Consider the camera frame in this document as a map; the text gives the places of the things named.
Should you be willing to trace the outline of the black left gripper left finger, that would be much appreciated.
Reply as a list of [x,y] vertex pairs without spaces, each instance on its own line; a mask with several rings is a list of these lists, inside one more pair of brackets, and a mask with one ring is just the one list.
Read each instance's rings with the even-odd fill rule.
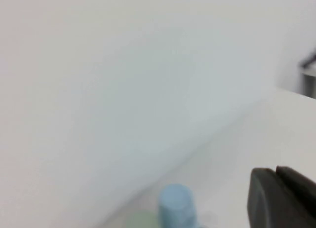
[[314,228],[316,213],[309,213],[289,190],[276,170],[254,168],[248,194],[252,228]]

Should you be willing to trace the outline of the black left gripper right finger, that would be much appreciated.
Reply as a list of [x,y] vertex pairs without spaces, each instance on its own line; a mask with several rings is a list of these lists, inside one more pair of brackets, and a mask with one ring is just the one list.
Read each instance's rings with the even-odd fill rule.
[[309,213],[316,212],[316,183],[314,181],[287,166],[278,166],[276,174]]

